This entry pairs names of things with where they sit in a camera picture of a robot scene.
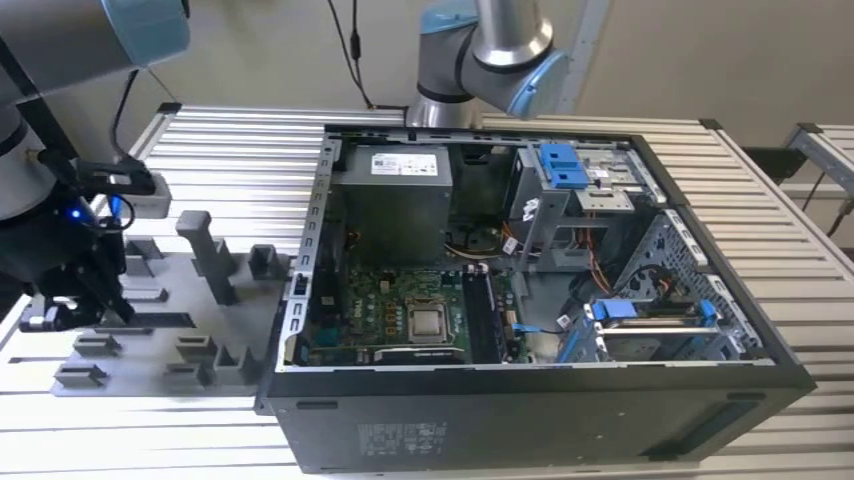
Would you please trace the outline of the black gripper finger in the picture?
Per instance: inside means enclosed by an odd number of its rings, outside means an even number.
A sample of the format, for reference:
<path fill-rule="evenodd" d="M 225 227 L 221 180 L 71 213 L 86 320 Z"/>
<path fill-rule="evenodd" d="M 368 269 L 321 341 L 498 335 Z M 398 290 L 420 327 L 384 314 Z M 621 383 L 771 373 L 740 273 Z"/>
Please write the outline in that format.
<path fill-rule="evenodd" d="M 37 295 L 25 308 L 19 321 L 23 333 L 62 332 L 101 322 L 102 306 L 91 299 L 67 302 Z"/>
<path fill-rule="evenodd" d="M 115 318 L 117 322 L 127 325 L 135 316 L 135 309 L 123 297 L 123 287 L 115 271 L 110 268 L 79 266 L 78 278 L 105 312 Z"/>

